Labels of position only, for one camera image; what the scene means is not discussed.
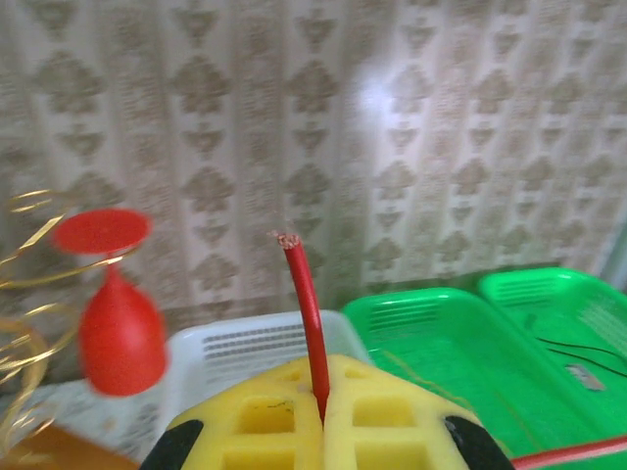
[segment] green plastic basket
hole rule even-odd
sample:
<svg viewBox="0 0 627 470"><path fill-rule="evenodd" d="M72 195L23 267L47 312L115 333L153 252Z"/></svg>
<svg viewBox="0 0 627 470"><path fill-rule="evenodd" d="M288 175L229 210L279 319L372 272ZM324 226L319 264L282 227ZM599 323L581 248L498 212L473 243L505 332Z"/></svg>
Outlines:
<svg viewBox="0 0 627 470"><path fill-rule="evenodd" d="M625 296L596 277L557 267L492 274L479 290L548 353L579 392L580 406L594 409L610 434L627 434Z"/></svg>
<svg viewBox="0 0 627 470"><path fill-rule="evenodd" d="M510 456L608 434L596 412L581 406L581 391L550 364L548 353L476 296L424 289L362 298L343 311L378 367L469 403ZM616 468L591 463L561 468Z"/></svg>

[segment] yellow plastic part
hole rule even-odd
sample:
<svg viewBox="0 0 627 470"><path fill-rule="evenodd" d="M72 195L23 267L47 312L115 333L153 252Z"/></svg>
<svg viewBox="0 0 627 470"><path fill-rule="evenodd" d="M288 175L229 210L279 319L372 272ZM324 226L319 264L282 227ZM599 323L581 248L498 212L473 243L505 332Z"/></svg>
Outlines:
<svg viewBox="0 0 627 470"><path fill-rule="evenodd" d="M467 470L444 424L462 407L357 360L328 358L324 430L306 357L178 416L205 424L181 470Z"/></svg>

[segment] damask wallpaper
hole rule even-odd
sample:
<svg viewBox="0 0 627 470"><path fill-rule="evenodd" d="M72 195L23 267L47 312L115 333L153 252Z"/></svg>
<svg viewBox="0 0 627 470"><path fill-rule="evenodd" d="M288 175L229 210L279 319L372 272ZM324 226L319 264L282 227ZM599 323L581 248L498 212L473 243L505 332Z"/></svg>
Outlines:
<svg viewBox="0 0 627 470"><path fill-rule="evenodd" d="M597 273L627 211L626 52L621 0L0 0L0 199L150 214L124 270L173 330L294 308L285 227L325 307ZM5 250L38 223L3 220Z"/></svg>

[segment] red insulated wire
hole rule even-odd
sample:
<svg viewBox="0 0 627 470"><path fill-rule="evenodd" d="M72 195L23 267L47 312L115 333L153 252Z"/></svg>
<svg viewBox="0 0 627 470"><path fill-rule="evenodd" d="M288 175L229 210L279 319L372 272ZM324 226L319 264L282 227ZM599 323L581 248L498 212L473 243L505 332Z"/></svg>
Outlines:
<svg viewBox="0 0 627 470"><path fill-rule="evenodd" d="M581 446L557 448L542 453L515 458L512 463L516 470L544 468L551 465L603 457L627 450L627 436L583 444Z"/></svg>
<svg viewBox="0 0 627 470"><path fill-rule="evenodd" d="M329 397L329 371L326 363L326 349L322 334L322 321L315 295L314 281L307 261L303 243L297 235L279 235L278 242L285 251L290 266L298 303L305 325L305 338L310 356L312 371L313 394L317 400L320 419L324 423L326 401Z"/></svg>

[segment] white plastic basket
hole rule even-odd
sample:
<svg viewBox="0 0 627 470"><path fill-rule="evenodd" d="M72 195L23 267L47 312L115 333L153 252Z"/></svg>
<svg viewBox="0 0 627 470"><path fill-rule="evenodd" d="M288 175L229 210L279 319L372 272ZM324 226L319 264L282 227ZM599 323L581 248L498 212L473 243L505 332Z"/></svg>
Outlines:
<svg viewBox="0 0 627 470"><path fill-rule="evenodd" d="M321 313L329 354L370 363L351 323L336 311ZM169 340L158 436L196 404L287 361L307 355L299 311L224 320L182 330Z"/></svg>

